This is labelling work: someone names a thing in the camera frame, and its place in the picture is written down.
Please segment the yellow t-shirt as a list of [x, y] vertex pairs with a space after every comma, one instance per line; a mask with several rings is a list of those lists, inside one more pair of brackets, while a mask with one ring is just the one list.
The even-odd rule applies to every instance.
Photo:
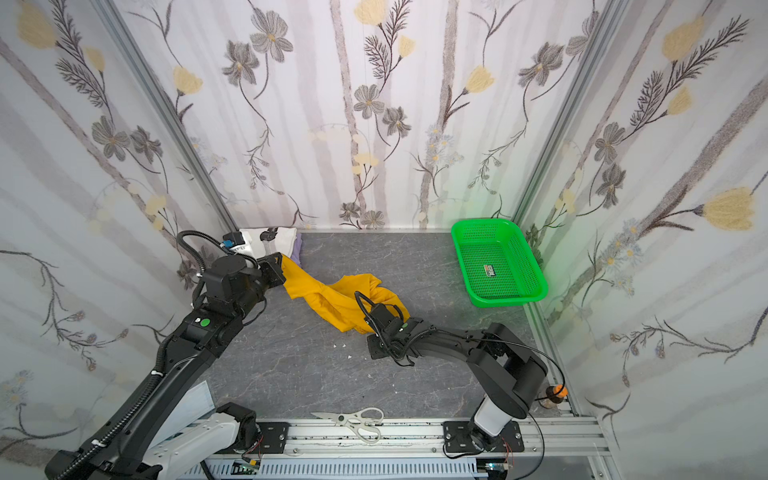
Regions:
[[343, 276], [333, 284], [324, 284], [305, 272], [289, 257], [283, 256], [283, 284], [291, 299], [303, 299], [323, 320], [340, 332], [355, 330], [360, 334], [372, 333], [357, 304], [355, 293], [360, 292], [374, 303], [383, 303], [391, 313], [400, 309], [405, 319], [410, 318], [408, 309], [392, 291], [382, 286], [382, 281], [372, 274]]

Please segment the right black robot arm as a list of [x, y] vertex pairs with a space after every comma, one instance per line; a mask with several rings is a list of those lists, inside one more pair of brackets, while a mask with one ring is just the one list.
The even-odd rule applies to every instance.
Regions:
[[512, 426], [527, 418], [547, 378], [539, 350], [500, 323], [479, 330], [443, 328], [421, 318], [407, 319], [399, 307], [367, 297], [358, 306], [373, 330], [367, 337], [373, 359], [390, 358], [403, 368], [414, 367], [421, 357], [455, 360], [479, 383], [484, 397], [471, 418], [444, 424], [446, 452], [469, 456], [523, 448]]

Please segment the green plastic basket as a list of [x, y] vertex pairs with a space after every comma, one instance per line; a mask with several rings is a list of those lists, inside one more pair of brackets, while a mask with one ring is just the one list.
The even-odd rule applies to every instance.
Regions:
[[[515, 223], [501, 218], [460, 220], [452, 226], [451, 236], [474, 306], [520, 306], [547, 296], [547, 281]], [[497, 276], [488, 277], [485, 265], [492, 265]]]

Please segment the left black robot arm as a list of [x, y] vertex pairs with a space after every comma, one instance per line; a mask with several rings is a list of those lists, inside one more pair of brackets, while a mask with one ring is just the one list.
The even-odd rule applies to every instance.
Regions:
[[183, 230], [177, 243], [199, 268], [192, 309], [160, 344], [154, 365], [117, 412], [76, 451], [58, 451], [46, 465], [49, 479], [157, 479], [167, 472], [149, 464], [150, 443], [192, 384], [220, 358], [249, 325], [248, 315], [265, 303], [269, 289], [285, 282], [280, 251], [254, 258], [235, 251], [239, 232], [230, 232], [218, 248], [223, 256], [206, 264], [187, 242], [208, 234]]

